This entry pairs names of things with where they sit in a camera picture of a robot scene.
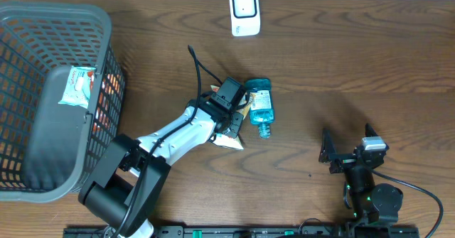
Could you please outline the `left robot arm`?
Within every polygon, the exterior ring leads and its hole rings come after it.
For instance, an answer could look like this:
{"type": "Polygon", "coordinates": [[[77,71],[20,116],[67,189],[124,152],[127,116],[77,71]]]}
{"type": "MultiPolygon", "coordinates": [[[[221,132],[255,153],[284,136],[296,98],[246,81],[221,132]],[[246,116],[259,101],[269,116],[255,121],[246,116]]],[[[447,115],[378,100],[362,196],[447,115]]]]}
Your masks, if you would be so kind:
{"type": "Polygon", "coordinates": [[[82,186],[78,200],[105,221],[113,237],[149,237],[148,220],[171,166],[218,134],[235,138],[248,95],[207,92],[192,99],[180,117],[152,134],[133,139],[120,134],[82,186]]]}

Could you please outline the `yellow snack bag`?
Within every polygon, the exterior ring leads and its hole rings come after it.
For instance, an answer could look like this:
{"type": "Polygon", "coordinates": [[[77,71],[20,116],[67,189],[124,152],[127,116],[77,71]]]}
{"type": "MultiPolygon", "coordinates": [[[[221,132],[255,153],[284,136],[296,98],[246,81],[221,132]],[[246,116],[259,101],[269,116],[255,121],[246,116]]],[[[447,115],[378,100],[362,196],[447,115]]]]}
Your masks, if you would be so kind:
{"type": "MultiPolygon", "coordinates": [[[[239,109],[235,111],[234,117],[239,118],[239,120],[237,120],[237,125],[234,125],[234,127],[230,131],[233,131],[234,128],[238,128],[237,132],[240,132],[242,123],[245,120],[245,117],[249,113],[250,108],[252,106],[252,100],[253,96],[249,92],[246,92],[243,98],[240,100],[239,109]]],[[[229,148],[238,151],[242,151],[244,149],[239,134],[234,138],[233,136],[230,136],[228,134],[215,133],[210,138],[209,142],[221,148],[229,148]]]]}

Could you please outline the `teal mouthwash bottle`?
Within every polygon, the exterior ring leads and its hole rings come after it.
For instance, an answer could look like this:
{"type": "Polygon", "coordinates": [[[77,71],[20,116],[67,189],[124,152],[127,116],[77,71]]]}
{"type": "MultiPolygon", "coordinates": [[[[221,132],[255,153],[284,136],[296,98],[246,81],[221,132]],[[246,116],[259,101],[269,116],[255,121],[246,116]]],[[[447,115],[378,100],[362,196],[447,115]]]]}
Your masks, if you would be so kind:
{"type": "Polygon", "coordinates": [[[272,83],[268,78],[256,78],[246,81],[245,86],[252,99],[250,123],[258,128],[261,139],[268,139],[271,136],[270,125],[275,120],[272,83]]]}

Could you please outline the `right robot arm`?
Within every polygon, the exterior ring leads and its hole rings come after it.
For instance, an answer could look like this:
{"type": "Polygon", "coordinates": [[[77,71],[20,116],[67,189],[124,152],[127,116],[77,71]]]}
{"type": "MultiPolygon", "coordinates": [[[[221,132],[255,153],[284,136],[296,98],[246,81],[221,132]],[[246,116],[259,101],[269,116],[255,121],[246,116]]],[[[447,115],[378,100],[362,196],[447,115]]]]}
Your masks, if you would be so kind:
{"type": "Polygon", "coordinates": [[[339,227],[337,234],[343,237],[392,236],[403,193],[393,185],[375,183],[373,177],[373,169],[384,163],[388,149],[389,146],[369,124],[365,125],[365,136],[352,153],[338,153],[329,130],[322,131],[318,161],[329,163],[331,174],[344,174],[344,204],[354,213],[354,220],[339,227]]]}

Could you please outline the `light green wipes packet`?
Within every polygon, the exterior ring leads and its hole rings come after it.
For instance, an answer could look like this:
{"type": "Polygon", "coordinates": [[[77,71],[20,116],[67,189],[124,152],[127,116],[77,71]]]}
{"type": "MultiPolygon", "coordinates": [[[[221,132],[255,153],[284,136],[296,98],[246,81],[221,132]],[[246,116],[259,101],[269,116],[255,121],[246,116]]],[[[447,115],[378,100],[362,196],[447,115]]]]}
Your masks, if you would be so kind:
{"type": "Polygon", "coordinates": [[[95,71],[95,67],[72,66],[62,99],[58,104],[87,109],[95,81],[95,71]]]}

